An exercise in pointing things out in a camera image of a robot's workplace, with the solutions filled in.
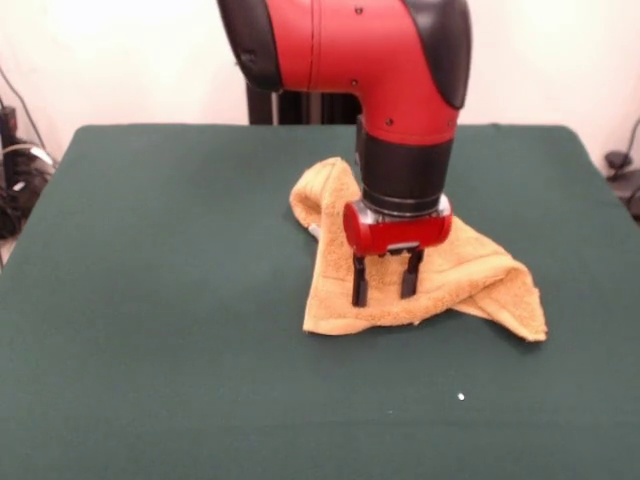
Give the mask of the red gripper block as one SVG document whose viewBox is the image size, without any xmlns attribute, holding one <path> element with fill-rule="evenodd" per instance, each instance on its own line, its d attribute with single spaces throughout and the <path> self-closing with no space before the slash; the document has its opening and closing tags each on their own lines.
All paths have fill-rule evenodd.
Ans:
<svg viewBox="0 0 640 480">
<path fill-rule="evenodd" d="M 426 216 L 393 217 L 369 209 L 362 199 L 344 205 L 342 222 L 353 251 L 352 305 L 366 306 L 368 281 L 366 257 L 411 250 L 401 283 L 401 298 L 416 294 L 425 248 L 442 244 L 449 236 L 453 212 L 449 199 L 441 195 L 434 211 Z"/>
</svg>

